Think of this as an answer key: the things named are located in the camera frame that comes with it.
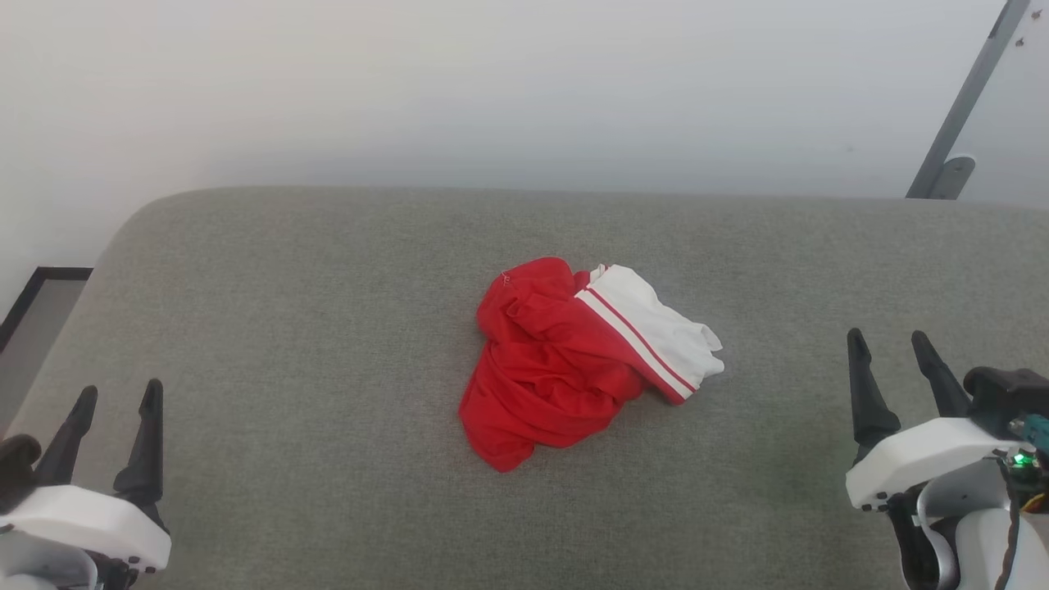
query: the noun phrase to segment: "gray metal bar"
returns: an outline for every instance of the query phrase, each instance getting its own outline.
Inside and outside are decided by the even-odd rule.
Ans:
[[[962,132],[962,127],[965,126],[969,113],[972,112],[972,107],[976,106],[980,92],[987,85],[987,80],[994,71],[994,66],[998,65],[1002,54],[1005,52],[1009,39],[1015,33],[1020,21],[1027,15],[1027,8],[1030,4],[1031,0],[1006,0],[1002,13],[998,16],[998,21],[991,28],[990,35],[987,36],[987,41],[980,49],[976,62],[972,63],[972,68],[969,69],[969,75],[965,78],[961,90],[958,91],[955,103],[950,105],[950,110],[947,111],[947,117],[943,120],[943,125],[940,126],[940,131],[936,134],[936,140],[928,148],[925,161],[918,169],[918,174],[911,184],[911,189],[907,190],[907,198],[932,198],[933,186],[940,175],[944,161],[950,155],[950,150],[954,149],[955,142]]]

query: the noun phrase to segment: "red and white garment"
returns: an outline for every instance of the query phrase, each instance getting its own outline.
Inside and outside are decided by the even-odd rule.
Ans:
[[[499,471],[535,444],[566,447],[604,429],[646,383],[684,403],[725,370],[718,336],[662,304],[626,267],[572,273],[560,258],[504,272],[477,309],[488,337],[459,417]]]

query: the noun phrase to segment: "white wall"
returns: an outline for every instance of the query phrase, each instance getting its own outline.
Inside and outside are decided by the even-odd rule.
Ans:
[[[3,0],[0,215],[92,265],[215,185],[899,197],[1001,6]]]
[[[951,157],[977,168],[960,201],[1049,209],[1049,0],[1031,0],[1027,16],[955,142]],[[1042,17],[1031,13],[1043,9]],[[1023,38],[1018,47],[1015,42]]]

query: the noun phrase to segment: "white stripe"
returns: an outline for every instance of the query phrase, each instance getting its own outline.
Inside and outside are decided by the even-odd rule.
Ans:
[[[656,372],[656,375],[659,375],[660,379],[665,381],[667,385],[670,385],[670,388],[672,388],[675,392],[678,392],[678,395],[680,395],[682,399],[688,399],[688,396],[692,395],[691,389],[686,387],[684,383],[682,383],[681,381],[678,380],[677,377],[671,375],[670,372],[667,371],[665,366],[663,366],[663,364],[659,361],[659,359],[652,356],[651,352],[648,350],[648,346],[645,346],[645,343],[642,342],[640,338],[638,338],[638,335],[635,334],[633,330],[630,330],[630,326],[623,323],[623,320],[619,319],[619,317],[617,317],[616,314],[612,312],[612,310],[605,307],[605,304],[602,303],[600,299],[595,297],[593,293],[583,290],[580,291],[579,293],[576,293],[576,298],[578,298],[583,303],[586,303],[586,305],[590,309],[597,312],[597,315],[601,316],[601,319],[603,319],[608,325],[611,325],[613,330],[618,332],[619,335],[622,336],[624,340],[626,340],[626,343],[629,344],[631,349],[634,349],[634,352],[638,353],[638,356],[641,357],[641,360],[643,360],[645,364],[647,364],[654,372]]]

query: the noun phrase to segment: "red stripe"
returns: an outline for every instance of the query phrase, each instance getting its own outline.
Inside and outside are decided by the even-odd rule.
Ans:
[[[659,357],[658,354],[656,354],[656,351],[652,350],[652,347],[648,344],[648,340],[645,340],[645,337],[642,336],[640,332],[638,332],[638,329],[634,328],[634,324],[631,324],[629,322],[629,320],[627,320],[625,317],[623,317],[623,314],[619,313],[616,310],[616,308],[613,308],[612,304],[608,303],[608,301],[605,301],[604,297],[602,297],[600,294],[598,294],[597,291],[594,291],[593,288],[587,287],[586,291],[591,295],[597,297],[598,301],[601,301],[601,303],[603,303],[604,307],[608,308],[608,311],[611,311],[612,313],[616,314],[616,317],[618,317],[620,319],[620,321],[622,321],[623,323],[626,324],[626,328],[630,329],[630,332],[633,332],[634,335],[637,336],[639,340],[641,340],[641,343],[644,344],[646,349],[648,349],[648,352],[651,353],[654,357],[656,357],[656,360],[658,360],[659,363],[663,365],[663,368],[665,368],[667,371],[667,373],[669,373],[670,375],[673,375],[673,378],[677,379],[678,381],[681,381],[682,385],[688,387],[689,392],[692,392],[693,394],[695,393],[695,387],[693,387],[688,381],[685,381],[681,377],[681,375],[678,375],[672,368],[670,368],[670,366],[666,362],[663,361],[663,359],[661,359]]]

